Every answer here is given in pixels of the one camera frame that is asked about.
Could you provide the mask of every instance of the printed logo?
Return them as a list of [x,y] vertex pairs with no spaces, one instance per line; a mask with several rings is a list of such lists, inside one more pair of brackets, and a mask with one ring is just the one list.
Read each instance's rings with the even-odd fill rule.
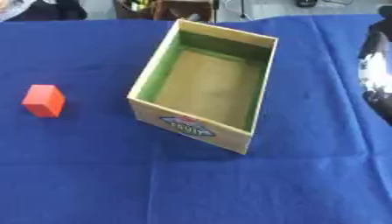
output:
[[162,121],[168,123],[176,130],[187,134],[189,136],[196,136],[196,137],[214,137],[215,134],[203,127],[200,123],[196,120],[186,117],[186,116],[167,116],[167,117],[160,117]]

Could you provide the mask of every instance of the black object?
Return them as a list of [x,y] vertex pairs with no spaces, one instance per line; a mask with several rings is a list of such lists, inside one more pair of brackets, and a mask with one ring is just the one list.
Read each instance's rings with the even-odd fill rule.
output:
[[311,8],[316,6],[318,0],[296,0],[297,6],[301,8]]
[[246,18],[247,15],[245,14],[245,0],[241,0],[241,18]]
[[[366,74],[360,77],[364,87],[362,96],[379,116],[392,125],[392,93],[386,91],[385,88],[386,86],[390,87],[392,83],[390,80],[382,80],[382,83],[375,82],[374,85],[372,75],[379,75],[377,73],[379,69],[372,73],[371,67],[368,67],[372,60],[384,60],[388,63],[386,52],[389,48],[389,42],[392,41],[392,6],[381,7],[379,13],[384,17],[384,20],[369,27],[367,40],[360,49],[360,75]],[[382,57],[377,58],[376,54],[382,55]]]
[[23,13],[7,21],[47,21],[85,19],[87,13],[74,0],[57,0],[57,4],[49,4],[42,0],[33,3]]
[[213,0],[213,21],[216,23],[218,20],[218,9],[221,3],[220,0]]

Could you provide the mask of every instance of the open box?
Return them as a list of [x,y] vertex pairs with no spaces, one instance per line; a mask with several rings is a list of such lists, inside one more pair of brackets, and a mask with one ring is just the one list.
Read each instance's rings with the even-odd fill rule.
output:
[[178,20],[128,94],[136,118],[245,154],[276,47],[276,38]]

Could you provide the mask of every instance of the blue fabric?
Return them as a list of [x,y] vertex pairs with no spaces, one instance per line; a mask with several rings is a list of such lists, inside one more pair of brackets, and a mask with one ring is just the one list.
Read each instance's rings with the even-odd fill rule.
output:
[[[247,156],[135,120],[170,22],[0,24],[0,223],[391,223],[392,128],[357,79],[379,19],[220,24],[280,38]],[[20,105],[31,84],[66,95],[60,119]]]

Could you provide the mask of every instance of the box wall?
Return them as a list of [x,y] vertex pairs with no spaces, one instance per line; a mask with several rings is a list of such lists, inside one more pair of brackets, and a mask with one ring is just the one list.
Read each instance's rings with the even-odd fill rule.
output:
[[[183,113],[173,113],[170,110],[154,107],[140,101],[129,101],[137,120],[158,126],[159,128],[173,131],[187,137],[191,137],[209,144],[214,144],[222,148],[245,154],[249,146],[251,135],[242,131],[235,131],[235,129],[226,128],[224,126],[216,125],[209,121],[202,121],[194,118],[192,115],[184,115]],[[191,119],[198,125],[201,125],[206,130],[213,133],[213,136],[195,136],[188,135],[181,131],[178,126],[165,122],[163,118],[183,118]]]

